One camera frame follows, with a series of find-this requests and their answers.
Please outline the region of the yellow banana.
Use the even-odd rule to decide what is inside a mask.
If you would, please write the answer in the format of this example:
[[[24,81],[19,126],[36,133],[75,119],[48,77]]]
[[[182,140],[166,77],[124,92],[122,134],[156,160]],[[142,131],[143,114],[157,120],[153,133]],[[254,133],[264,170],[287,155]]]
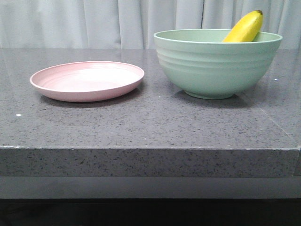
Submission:
[[[255,10],[242,17],[223,42],[252,42],[263,24],[263,12]]]

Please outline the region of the green bowl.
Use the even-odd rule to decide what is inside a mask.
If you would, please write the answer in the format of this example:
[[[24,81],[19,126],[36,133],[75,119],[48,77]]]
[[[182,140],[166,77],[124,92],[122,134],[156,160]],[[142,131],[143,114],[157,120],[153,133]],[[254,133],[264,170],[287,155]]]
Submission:
[[[159,64],[188,95],[224,99],[254,86],[267,72],[282,36],[260,32],[252,42],[223,42],[227,29],[183,29],[154,34]]]

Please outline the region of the pink plate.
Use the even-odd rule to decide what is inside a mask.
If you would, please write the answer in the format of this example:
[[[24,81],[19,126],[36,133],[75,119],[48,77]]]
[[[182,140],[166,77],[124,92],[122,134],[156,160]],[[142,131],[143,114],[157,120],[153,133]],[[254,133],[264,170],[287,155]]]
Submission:
[[[55,65],[30,78],[36,90],[51,99],[94,102],[127,94],[142,82],[144,70],[112,61],[86,61]]]

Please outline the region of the white curtain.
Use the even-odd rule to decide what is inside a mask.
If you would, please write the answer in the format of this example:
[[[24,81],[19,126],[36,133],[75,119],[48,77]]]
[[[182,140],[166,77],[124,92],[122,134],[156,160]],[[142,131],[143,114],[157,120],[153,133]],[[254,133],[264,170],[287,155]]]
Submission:
[[[230,29],[257,9],[282,49],[301,47],[298,0],[3,0],[0,46],[152,49],[156,32]]]

